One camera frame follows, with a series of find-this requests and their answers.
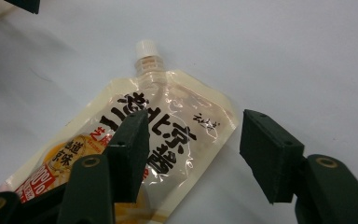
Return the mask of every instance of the white screw cap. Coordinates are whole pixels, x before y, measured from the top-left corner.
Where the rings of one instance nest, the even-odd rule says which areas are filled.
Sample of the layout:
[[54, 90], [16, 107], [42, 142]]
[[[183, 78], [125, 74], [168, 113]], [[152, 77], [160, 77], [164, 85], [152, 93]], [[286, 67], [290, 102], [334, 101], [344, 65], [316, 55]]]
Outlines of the white screw cap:
[[153, 40], [141, 40], [136, 44], [137, 60], [149, 56], [159, 56], [156, 44]]

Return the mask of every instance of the plastic pouch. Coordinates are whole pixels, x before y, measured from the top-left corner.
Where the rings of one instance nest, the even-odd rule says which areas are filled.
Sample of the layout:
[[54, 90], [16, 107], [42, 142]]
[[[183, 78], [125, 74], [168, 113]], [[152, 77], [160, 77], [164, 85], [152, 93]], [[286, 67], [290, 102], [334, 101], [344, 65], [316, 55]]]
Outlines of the plastic pouch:
[[116, 203], [117, 223], [163, 223], [238, 125], [229, 100], [187, 75], [165, 71], [151, 41], [137, 45], [138, 77], [112, 80], [7, 181], [23, 202], [65, 183], [76, 159], [102, 153], [122, 120], [147, 109], [150, 154], [137, 203]]

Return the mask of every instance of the plastic packaging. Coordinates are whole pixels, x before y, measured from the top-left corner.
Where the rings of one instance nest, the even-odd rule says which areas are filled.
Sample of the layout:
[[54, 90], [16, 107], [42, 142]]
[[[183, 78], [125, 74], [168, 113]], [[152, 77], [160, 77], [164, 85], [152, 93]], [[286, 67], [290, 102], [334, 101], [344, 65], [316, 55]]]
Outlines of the plastic packaging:
[[101, 153], [122, 120], [147, 109], [150, 154], [137, 203], [117, 203], [117, 223], [163, 223], [238, 125], [229, 100], [186, 73], [165, 71], [154, 43], [137, 45], [135, 78], [112, 80], [6, 181], [25, 202], [67, 181], [73, 162]]

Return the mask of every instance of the white background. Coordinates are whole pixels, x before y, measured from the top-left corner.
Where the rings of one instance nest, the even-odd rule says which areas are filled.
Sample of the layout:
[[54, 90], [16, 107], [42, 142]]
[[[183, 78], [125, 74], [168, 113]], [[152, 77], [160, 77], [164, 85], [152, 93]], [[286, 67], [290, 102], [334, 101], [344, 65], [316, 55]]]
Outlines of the white background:
[[[0, 184], [114, 77], [135, 43], [168, 69], [270, 115], [358, 178], [358, 1], [41, 0], [0, 20]], [[241, 128], [167, 223], [296, 223], [270, 205], [240, 156]]]

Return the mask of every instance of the spout pouch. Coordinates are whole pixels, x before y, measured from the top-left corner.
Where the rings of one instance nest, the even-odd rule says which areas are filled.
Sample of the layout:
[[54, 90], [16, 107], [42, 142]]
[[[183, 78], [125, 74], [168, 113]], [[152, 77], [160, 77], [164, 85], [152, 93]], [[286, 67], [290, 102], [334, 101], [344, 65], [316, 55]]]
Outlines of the spout pouch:
[[65, 183], [76, 159], [102, 153], [140, 109], [148, 111], [150, 154], [137, 203], [116, 203], [116, 221], [163, 223], [238, 125], [226, 96], [179, 70], [112, 80], [5, 187], [26, 202]]

